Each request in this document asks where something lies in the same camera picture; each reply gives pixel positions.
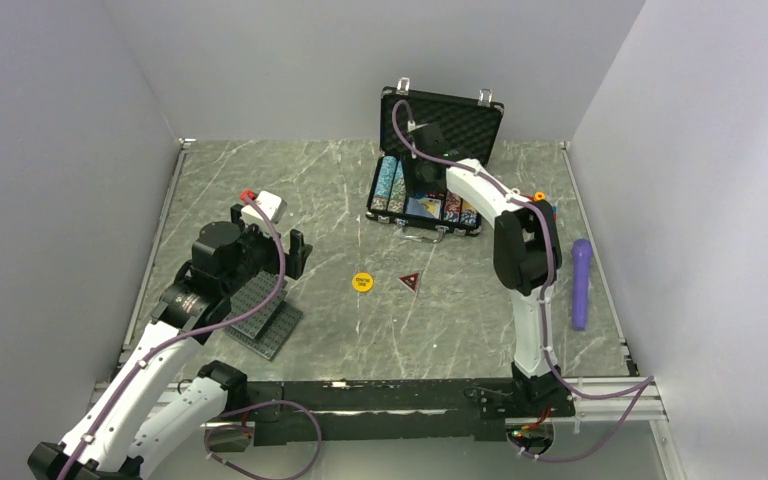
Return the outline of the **black poker chip case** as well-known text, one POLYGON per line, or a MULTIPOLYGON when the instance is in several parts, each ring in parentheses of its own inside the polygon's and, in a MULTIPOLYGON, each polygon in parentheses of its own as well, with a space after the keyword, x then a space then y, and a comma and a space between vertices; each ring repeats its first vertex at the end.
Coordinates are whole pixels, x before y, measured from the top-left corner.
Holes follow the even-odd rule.
POLYGON ((450 223, 373 210, 370 203, 381 159, 393 156, 403 163, 407 198, 435 196, 445 200, 451 192, 446 186, 445 167, 414 156, 399 140, 395 126, 407 139, 427 154, 443 154, 453 162, 477 159, 485 166, 492 153, 504 115, 504 106, 492 100, 492 92, 482 89, 476 98, 457 97, 413 90, 403 77, 395 86, 385 86, 380 94, 379 155, 367 196, 365 216, 400 228, 405 239, 436 243, 446 234, 474 237, 481 231, 482 218, 474 228, 460 222, 450 223))

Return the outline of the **yellow big blind button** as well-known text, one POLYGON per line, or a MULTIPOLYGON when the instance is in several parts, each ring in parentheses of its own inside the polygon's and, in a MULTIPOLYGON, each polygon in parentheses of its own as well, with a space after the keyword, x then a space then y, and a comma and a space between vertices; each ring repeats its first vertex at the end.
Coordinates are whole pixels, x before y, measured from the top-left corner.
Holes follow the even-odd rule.
POLYGON ((355 291, 366 293, 374 287, 374 278, 367 272, 358 272, 352 277, 351 284, 355 291))

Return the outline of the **black triangular all-in marker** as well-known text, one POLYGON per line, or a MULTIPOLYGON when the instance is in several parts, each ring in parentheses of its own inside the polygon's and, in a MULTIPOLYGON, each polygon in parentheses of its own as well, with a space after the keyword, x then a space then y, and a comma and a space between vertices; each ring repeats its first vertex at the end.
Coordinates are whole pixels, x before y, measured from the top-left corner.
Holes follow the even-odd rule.
POLYGON ((416 295, 419 291, 422 272, 416 271, 407 275, 400 276, 398 278, 399 283, 408 289, 412 294, 416 295))

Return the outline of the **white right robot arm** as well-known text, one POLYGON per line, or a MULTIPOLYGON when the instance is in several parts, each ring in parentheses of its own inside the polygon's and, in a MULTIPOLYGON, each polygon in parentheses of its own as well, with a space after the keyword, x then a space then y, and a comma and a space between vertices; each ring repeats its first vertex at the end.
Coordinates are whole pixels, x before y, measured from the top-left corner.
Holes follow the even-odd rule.
POLYGON ((510 417, 573 416, 552 343, 551 296, 561 254, 551 205, 505 186, 477 159, 427 154, 394 129, 414 156, 444 166, 448 189, 493 222, 492 263, 509 291, 515 327, 511 393, 498 406, 510 417))

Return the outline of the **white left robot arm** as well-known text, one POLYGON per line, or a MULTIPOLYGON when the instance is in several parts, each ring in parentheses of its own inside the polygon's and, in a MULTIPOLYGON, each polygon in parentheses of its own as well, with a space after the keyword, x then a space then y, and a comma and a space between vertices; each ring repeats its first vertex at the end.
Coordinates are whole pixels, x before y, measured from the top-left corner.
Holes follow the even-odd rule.
POLYGON ((177 399, 155 408, 214 331, 250 319, 275 301, 285 279, 303 274, 313 248, 293 229, 285 250, 278 217, 247 200, 230 220, 201 228, 109 387, 61 440, 31 452, 35 478, 145 479, 201 424, 235 419, 250 406, 247 375, 212 361, 177 399))

